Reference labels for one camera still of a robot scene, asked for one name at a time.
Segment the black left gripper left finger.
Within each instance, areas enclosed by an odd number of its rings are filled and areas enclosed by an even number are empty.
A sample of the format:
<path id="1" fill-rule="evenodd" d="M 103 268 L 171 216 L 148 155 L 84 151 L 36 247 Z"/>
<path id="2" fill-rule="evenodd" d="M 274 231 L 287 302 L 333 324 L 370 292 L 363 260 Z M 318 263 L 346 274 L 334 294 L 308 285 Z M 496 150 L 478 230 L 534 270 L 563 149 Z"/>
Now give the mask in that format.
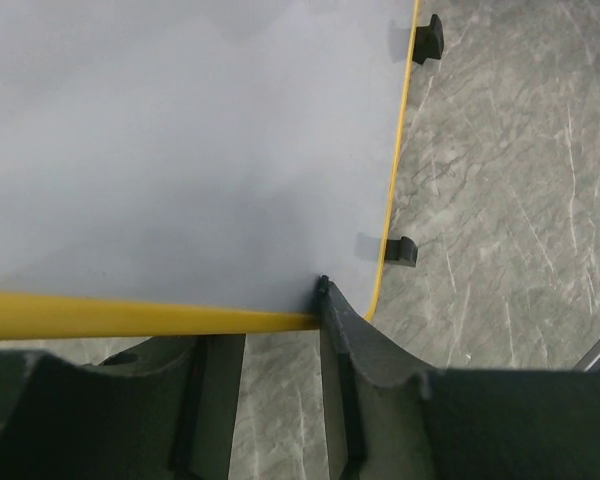
<path id="1" fill-rule="evenodd" d="M 158 337 L 97 365 L 0 350 L 0 479 L 225 479 L 245 339 Z"/>

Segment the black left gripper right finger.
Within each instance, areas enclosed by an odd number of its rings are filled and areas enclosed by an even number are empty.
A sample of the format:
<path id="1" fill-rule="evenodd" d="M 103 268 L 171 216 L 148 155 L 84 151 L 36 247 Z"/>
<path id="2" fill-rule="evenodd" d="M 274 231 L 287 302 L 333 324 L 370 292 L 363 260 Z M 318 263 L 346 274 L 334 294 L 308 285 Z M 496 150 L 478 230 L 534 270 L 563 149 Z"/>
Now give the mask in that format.
<path id="1" fill-rule="evenodd" d="M 600 479 L 600 370 L 437 369 L 317 285 L 333 479 Z"/>

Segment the yellow framed whiteboard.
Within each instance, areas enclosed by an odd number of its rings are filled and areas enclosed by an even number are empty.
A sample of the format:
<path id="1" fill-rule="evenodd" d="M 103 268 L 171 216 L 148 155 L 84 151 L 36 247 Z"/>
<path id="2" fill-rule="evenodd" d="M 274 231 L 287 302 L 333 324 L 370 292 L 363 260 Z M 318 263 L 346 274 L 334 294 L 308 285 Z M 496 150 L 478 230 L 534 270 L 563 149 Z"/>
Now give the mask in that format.
<path id="1" fill-rule="evenodd" d="M 0 1 L 0 340 L 377 305 L 415 1 Z"/>

